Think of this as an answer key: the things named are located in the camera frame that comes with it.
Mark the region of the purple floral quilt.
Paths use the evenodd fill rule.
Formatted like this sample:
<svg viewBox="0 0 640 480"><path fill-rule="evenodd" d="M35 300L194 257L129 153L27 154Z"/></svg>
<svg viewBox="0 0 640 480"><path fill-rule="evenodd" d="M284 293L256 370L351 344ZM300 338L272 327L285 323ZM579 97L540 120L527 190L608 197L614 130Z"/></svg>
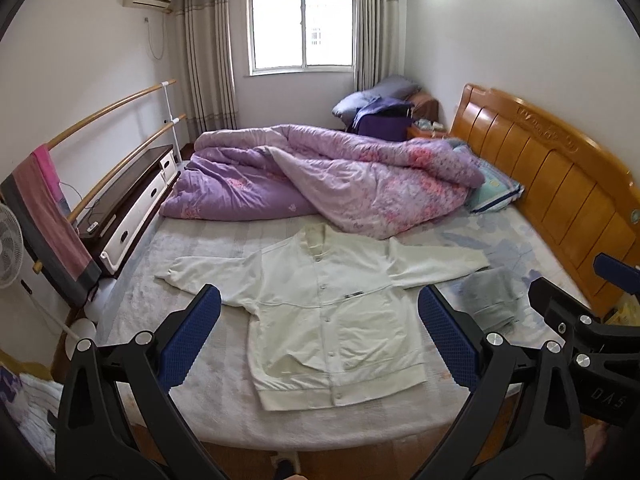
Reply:
<svg viewBox="0 0 640 480"><path fill-rule="evenodd" d="M166 218L277 220L320 214L377 240L451 214L485 182L446 140L388 142L303 125L203 133L160 206Z"/></svg>

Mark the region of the right grey curtain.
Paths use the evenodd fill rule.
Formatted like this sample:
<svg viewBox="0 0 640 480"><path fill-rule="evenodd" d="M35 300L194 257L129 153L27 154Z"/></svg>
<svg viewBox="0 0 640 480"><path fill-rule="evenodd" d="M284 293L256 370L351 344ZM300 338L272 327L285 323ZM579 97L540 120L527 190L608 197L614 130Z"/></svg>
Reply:
<svg viewBox="0 0 640 480"><path fill-rule="evenodd" d="M356 18L355 84L362 91L398 72L399 0L356 0Z"/></svg>

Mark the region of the wooden nightstand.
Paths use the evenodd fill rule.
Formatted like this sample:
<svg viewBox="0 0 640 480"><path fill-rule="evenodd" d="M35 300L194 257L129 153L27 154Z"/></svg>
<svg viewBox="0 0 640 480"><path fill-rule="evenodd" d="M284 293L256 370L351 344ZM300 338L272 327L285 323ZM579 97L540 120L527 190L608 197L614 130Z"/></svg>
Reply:
<svg viewBox="0 0 640 480"><path fill-rule="evenodd" d="M426 91L408 97L412 104L412 124L407 130L407 139L439 139L448 136L447 128L439 120L439 102Z"/></svg>

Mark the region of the white round rack base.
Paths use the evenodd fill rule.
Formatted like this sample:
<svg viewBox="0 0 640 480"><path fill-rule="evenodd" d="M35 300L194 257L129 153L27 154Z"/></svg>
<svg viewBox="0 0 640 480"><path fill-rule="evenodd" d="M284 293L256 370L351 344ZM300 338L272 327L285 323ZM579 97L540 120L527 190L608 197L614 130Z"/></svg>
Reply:
<svg viewBox="0 0 640 480"><path fill-rule="evenodd" d="M100 319L103 318L116 283L116 278L102 278L84 305L85 317L94 325L98 325Z"/></svg>

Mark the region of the window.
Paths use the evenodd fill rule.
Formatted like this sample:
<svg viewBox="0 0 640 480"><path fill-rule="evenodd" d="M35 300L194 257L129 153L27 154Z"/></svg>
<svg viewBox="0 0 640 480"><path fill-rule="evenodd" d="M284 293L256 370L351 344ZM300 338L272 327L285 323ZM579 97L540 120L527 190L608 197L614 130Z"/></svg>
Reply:
<svg viewBox="0 0 640 480"><path fill-rule="evenodd" d="M354 0L247 0L250 73L351 70Z"/></svg>

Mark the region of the white drawer tv cabinet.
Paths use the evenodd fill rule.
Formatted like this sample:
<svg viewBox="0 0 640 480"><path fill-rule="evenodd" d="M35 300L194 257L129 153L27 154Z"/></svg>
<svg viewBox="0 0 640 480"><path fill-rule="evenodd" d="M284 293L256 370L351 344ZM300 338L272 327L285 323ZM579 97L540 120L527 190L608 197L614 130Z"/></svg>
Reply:
<svg viewBox="0 0 640 480"><path fill-rule="evenodd" d="M80 239L107 276L117 276L139 234L178 177L170 145L149 148L100 195L79 222Z"/></svg>

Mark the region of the grey folded garment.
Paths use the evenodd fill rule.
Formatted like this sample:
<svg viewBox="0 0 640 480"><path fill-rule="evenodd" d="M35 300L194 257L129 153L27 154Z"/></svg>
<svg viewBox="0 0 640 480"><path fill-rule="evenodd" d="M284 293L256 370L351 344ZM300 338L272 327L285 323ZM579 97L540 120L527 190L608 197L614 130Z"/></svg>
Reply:
<svg viewBox="0 0 640 480"><path fill-rule="evenodd" d="M481 270L461 282L456 309L485 333L495 332L515 321L525 295L524 285L505 268Z"/></svg>

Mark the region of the pink grey towel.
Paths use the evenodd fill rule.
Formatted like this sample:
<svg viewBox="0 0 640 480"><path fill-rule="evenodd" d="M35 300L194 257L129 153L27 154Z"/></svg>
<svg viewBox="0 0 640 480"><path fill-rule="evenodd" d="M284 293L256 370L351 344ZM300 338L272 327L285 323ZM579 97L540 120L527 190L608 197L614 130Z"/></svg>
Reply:
<svg viewBox="0 0 640 480"><path fill-rule="evenodd" d="M82 308L99 283L101 269L67 220L70 206L44 144L2 181L1 195L49 283L70 308Z"/></svg>

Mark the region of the purple folded blanket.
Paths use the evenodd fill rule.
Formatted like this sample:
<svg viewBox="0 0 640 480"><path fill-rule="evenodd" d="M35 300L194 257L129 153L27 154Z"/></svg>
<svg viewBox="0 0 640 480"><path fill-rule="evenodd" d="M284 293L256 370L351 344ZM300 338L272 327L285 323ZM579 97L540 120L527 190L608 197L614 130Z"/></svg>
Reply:
<svg viewBox="0 0 640 480"><path fill-rule="evenodd" d="M404 142L413 123L412 109L410 101L376 98L358 110L352 131L382 141Z"/></svg>

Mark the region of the left grey curtain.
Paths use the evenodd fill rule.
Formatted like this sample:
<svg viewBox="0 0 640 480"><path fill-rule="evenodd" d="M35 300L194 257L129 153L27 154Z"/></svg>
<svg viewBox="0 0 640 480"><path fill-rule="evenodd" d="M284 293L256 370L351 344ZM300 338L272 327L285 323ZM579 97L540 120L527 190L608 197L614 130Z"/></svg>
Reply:
<svg viewBox="0 0 640 480"><path fill-rule="evenodd" d="M177 60L191 139L234 129L238 104L231 52L229 0L174 0Z"/></svg>

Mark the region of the wooden rail clothes rack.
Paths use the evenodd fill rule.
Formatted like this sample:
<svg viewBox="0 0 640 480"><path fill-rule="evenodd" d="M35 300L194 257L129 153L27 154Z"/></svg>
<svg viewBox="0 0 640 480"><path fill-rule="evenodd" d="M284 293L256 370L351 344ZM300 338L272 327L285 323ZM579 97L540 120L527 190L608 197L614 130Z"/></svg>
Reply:
<svg viewBox="0 0 640 480"><path fill-rule="evenodd" d="M145 88L138 92L134 92L129 96L125 96L124 98L118 101L108 104L106 107L102 107L96 112L94 112L93 114L90 114L85 118L82 118L79 122L75 122L73 125L63 130L61 133L59 133L57 136L55 136L53 139L51 139L47 143L47 149L51 151L54 148L56 148L58 145L60 145L61 143L69 139L71 136L78 133L78 131L80 131L81 129L86 128L88 125L91 125L93 122L96 122L98 119L106 116L107 114L110 114L115 110L119 110L121 107L128 105L134 101L137 101L138 99L141 99L144 96L148 96L153 92L157 92L160 90L164 92L165 104L166 104L168 115L169 115L169 118L167 119L166 124L163 125L162 128L159 128L157 132L154 132L152 136L149 136L147 139L145 139L134 150L128 153L107 174L104 174L104 176L98 181L98 183L85 196L81 197L80 202L67 216L68 223L72 223L74 220L78 218L81 211L83 211L96 198L99 192L101 192L104 189L104 186L107 185L107 183L110 183L111 180L114 179L114 177L116 176L116 174L119 173L120 170L124 169L130 162L132 162L142 152L144 152L148 146L150 146L155 140L163 136L167 131L171 131L172 138L174 139L175 156L178 159L181 159L181 152L180 152L180 146L178 143L176 127L180 124L180 122L183 122L186 119L186 114L180 114L178 116L175 116L174 114L172 114L170 99L168 96L168 88L173 84L175 84L176 82L177 81L175 79L161 81L159 84L154 84L154 86Z"/></svg>

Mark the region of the wooden headboard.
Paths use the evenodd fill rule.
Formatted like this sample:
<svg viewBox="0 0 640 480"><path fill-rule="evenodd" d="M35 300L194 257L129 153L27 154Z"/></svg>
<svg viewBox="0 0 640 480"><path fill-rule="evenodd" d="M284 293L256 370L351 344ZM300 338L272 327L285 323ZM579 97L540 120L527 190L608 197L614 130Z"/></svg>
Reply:
<svg viewBox="0 0 640 480"><path fill-rule="evenodd" d="M523 185L518 210L606 315L623 292L597 276L594 258L639 262L639 188L630 170L560 118L476 84L464 87L450 134Z"/></svg>

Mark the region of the light blue pillow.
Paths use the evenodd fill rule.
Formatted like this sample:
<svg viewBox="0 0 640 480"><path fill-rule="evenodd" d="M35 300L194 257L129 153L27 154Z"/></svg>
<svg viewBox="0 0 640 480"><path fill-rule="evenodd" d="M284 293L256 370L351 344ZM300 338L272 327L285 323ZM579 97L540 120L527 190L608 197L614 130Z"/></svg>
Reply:
<svg viewBox="0 0 640 480"><path fill-rule="evenodd" d="M524 185L508 177L485 159L477 157L468 144L456 139L450 139L449 144L458 154L469 157L485 178L483 185L472 191L464 204L470 214L499 211L523 195Z"/></svg>

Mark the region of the white knit cardigan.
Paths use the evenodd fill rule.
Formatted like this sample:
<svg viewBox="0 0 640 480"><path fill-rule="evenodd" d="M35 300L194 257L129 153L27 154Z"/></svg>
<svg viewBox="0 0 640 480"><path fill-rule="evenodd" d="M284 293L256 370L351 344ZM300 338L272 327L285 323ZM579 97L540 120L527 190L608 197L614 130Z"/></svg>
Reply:
<svg viewBox="0 0 640 480"><path fill-rule="evenodd" d="M196 294L218 288L250 315L247 357L262 407L321 410L392 396L426 381L410 289L488 267L476 249L404 245L305 226L244 258L180 257L157 273Z"/></svg>

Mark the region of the grey curtain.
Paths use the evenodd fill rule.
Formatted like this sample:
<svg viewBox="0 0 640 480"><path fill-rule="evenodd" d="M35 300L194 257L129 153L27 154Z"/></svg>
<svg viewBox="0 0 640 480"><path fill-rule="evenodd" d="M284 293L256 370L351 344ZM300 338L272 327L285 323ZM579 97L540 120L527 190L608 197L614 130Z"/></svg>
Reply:
<svg viewBox="0 0 640 480"><path fill-rule="evenodd" d="M355 84L362 91L398 72L399 0L356 0L356 18Z"/></svg>
<svg viewBox="0 0 640 480"><path fill-rule="evenodd" d="M177 60L191 139L234 129L238 104L231 52L229 0L174 0Z"/></svg>

